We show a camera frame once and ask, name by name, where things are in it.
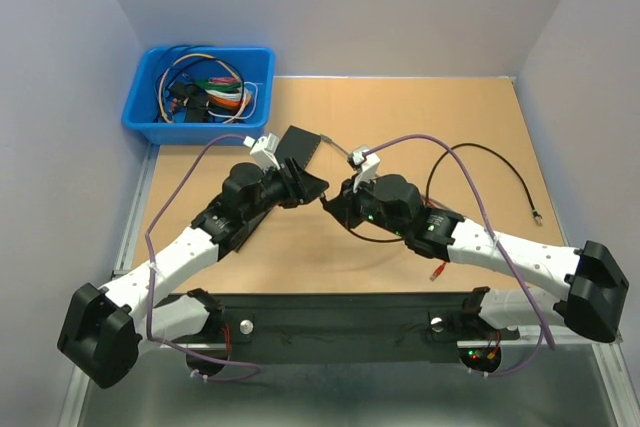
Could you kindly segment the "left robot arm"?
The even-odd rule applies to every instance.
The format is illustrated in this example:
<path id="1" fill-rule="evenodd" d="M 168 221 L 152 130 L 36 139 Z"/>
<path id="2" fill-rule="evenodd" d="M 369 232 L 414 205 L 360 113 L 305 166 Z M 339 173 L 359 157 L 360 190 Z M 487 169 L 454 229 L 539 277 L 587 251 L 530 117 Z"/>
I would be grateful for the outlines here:
<path id="1" fill-rule="evenodd" d="M 155 313 L 177 336 L 215 339 L 223 318 L 205 303 L 185 297 L 175 308 L 160 308 L 158 302 L 235 250 L 257 217 L 275 207 L 307 205 L 328 187 L 293 159 L 267 170 L 247 162 L 233 166 L 220 193 L 167 247 L 150 249 L 144 264 L 101 287 L 86 283 L 73 293 L 58 350 L 106 389 L 130 372 L 143 345 L 169 342 L 153 332 Z"/>

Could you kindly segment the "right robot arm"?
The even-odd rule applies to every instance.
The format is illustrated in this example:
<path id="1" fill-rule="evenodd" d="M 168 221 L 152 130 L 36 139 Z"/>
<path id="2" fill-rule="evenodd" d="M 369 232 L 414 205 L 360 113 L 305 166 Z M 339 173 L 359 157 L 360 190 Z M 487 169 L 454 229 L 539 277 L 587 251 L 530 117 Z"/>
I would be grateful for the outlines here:
<path id="1" fill-rule="evenodd" d="M 401 238 L 415 254 L 509 275 L 511 291 L 477 288 L 460 313 L 463 331 L 482 337 L 492 329 L 565 326 L 590 341 L 612 343 L 619 334 L 629 282 L 610 250 L 588 241 L 553 246 L 490 231 L 461 214 L 432 207 L 400 175 L 369 182 L 347 179 L 322 202 L 342 227 L 368 222 Z"/>

